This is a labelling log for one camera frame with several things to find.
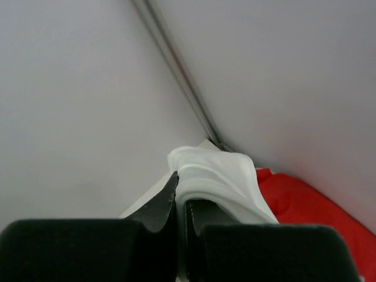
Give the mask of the white camisole top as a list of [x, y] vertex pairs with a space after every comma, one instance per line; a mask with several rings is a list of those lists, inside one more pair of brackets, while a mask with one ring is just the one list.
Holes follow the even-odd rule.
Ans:
[[198, 147], [182, 146], [167, 156], [176, 172], [176, 205], [179, 222], [190, 200], [209, 200], [232, 219], [244, 224], [276, 224], [278, 221], [261, 194], [250, 157], [224, 152], [208, 140]]

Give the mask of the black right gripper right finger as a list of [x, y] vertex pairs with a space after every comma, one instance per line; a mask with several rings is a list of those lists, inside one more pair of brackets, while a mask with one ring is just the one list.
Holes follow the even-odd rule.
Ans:
[[190, 281], [358, 281], [344, 240], [327, 226], [241, 224], [217, 204], [184, 207]]

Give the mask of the red tank top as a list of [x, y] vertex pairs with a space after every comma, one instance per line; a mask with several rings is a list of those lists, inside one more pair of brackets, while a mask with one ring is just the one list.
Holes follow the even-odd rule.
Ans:
[[347, 244], [361, 276], [375, 281], [375, 235], [307, 183], [270, 169], [257, 169], [259, 189], [281, 224], [320, 224], [334, 228]]

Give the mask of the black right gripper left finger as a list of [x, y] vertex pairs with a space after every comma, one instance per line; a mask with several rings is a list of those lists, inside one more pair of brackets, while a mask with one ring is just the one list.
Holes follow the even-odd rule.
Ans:
[[124, 219], [29, 219], [1, 233], [2, 281], [175, 281], [179, 182]]

